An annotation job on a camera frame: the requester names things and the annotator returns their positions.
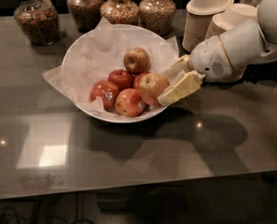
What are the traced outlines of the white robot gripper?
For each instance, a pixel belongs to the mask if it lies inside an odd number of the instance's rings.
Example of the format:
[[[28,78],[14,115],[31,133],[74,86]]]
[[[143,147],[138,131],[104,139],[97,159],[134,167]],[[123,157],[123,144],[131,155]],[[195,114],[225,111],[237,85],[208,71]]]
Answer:
[[[236,81],[232,42],[231,35],[211,36],[194,48],[190,56],[183,55],[161,72],[171,84],[159,95],[159,103],[168,106],[178,102],[197,91],[203,79],[207,82]]]

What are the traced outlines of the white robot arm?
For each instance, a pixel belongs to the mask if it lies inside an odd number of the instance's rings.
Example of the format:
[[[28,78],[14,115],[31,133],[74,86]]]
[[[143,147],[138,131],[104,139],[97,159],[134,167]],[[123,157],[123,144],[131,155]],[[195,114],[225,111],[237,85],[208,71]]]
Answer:
[[[257,19],[247,20],[214,35],[180,57],[162,74],[170,86],[159,95],[171,105],[200,88],[202,82],[230,83],[240,79],[249,64],[277,61],[277,0],[262,0]]]

